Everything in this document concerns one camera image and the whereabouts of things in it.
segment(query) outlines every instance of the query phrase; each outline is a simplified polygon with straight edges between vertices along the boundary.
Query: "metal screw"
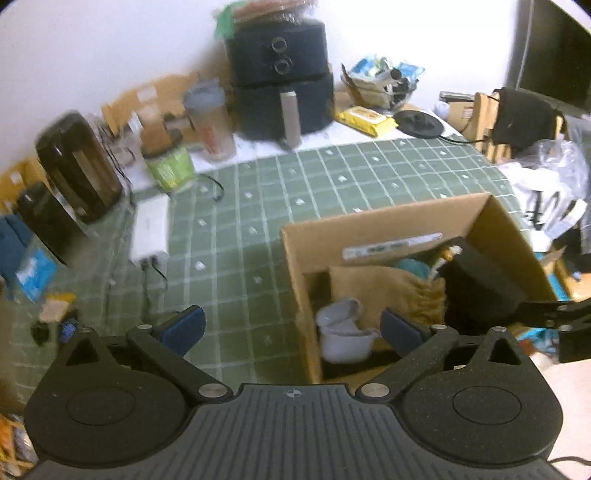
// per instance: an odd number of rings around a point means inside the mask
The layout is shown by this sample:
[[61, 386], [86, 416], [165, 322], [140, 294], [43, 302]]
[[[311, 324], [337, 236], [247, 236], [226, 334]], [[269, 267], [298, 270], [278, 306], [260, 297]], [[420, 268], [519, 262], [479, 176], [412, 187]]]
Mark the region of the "metal screw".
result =
[[382, 398], [390, 393], [390, 389], [381, 383], [368, 383], [361, 387], [361, 393], [369, 398]]
[[219, 383], [208, 383], [199, 388], [199, 395], [206, 398], [220, 398], [228, 393], [226, 385]]

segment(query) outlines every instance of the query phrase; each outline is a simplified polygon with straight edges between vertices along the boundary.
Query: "cardboard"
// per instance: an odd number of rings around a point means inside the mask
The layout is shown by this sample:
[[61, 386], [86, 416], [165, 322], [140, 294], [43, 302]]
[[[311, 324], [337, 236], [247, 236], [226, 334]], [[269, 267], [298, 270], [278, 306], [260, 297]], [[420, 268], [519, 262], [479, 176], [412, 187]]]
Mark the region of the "cardboard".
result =
[[[489, 193], [295, 223], [285, 225], [281, 234], [298, 308], [301, 354], [313, 384], [346, 382], [354, 389], [371, 379], [380, 367], [375, 358], [370, 358], [367, 366], [357, 372], [343, 372], [341, 376], [346, 378], [339, 378], [332, 371], [328, 373], [326, 364], [323, 366], [314, 316], [330, 303], [330, 266], [386, 265], [433, 251], [462, 236], [492, 259], [531, 300], [556, 299], [532, 249], [499, 200]], [[369, 256], [359, 258], [351, 252]]]
[[52, 190], [43, 167], [36, 157], [27, 157], [0, 175], [0, 214], [8, 215], [21, 193], [42, 181]]
[[474, 102], [450, 102], [446, 122], [461, 132], [466, 128], [474, 113]]
[[[143, 126], [167, 121], [168, 128], [183, 133], [183, 144], [199, 142], [199, 135], [191, 128], [183, 105], [183, 96], [195, 83], [199, 74], [168, 75], [127, 90], [114, 102], [103, 105], [103, 117], [111, 132], [118, 135], [121, 128], [135, 118]], [[169, 118], [176, 118], [168, 124]]]

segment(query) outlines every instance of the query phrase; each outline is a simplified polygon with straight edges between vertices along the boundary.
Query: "green tablecloth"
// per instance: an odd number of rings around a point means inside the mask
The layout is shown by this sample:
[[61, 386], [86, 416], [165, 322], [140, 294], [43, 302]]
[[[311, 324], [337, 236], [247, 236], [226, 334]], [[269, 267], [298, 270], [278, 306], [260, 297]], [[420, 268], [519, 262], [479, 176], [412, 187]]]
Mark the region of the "green tablecloth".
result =
[[[212, 173], [226, 190], [212, 200], [211, 183], [174, 196], [171, 258], [164, 267], [169, 288], [150, 273], [155, 322], [161, 314], [201, 305], [207, 314], [203, 340], [187, 359], [236, 388], [242, 382], [304, 381], [294, 326], [294, 300], [280, 227], [391, 205], [491, 192], [519, 224], [526, 225], [507, 179], [472, 146], [440, 140], [395, 140], [326, 147], [260, 158]], [[147, 197], [154, 192], [144, 193]], [[103, 320], [103, 297], [115, 261], [125, 205], [89, 228], [96, 242], [88, 265], [60, 267], [48, 292], [78, 295], [80, 321], [101, 333], [121, 334], [136, 325], [142, 301], [141, 271], [128, 261], [131, 222], [121, 244]], [[22, 292], [5, 302], [15, 316], [12, 357], [24, 400], [51, 364], [54, 342], [37, 347], [29, 326], [40, 304]]]

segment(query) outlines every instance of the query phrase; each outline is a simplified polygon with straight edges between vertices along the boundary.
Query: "wet wipes pack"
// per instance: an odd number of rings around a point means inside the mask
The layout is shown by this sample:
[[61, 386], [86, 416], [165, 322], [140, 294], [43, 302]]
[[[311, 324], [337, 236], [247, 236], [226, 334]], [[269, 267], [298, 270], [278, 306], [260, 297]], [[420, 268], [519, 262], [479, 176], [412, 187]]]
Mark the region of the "wet wipes pack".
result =
[[17, 272], [17, 279], [27, 298], [35, 302], [41, 298], [55, 272], [55, 262], [43, 250], [38, 249]]

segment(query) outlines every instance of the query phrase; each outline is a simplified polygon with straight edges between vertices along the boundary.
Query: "white power adapter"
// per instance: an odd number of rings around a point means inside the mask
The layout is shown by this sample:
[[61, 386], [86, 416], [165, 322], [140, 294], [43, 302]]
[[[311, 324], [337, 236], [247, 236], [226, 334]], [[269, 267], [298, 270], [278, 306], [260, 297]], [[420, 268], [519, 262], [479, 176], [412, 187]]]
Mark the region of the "white power adapter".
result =
[[167, 195], [138, 202], [129, 249], [129, 259], [137, 267], [151, 258], [160, 263], [168, 260], [169, 205]]

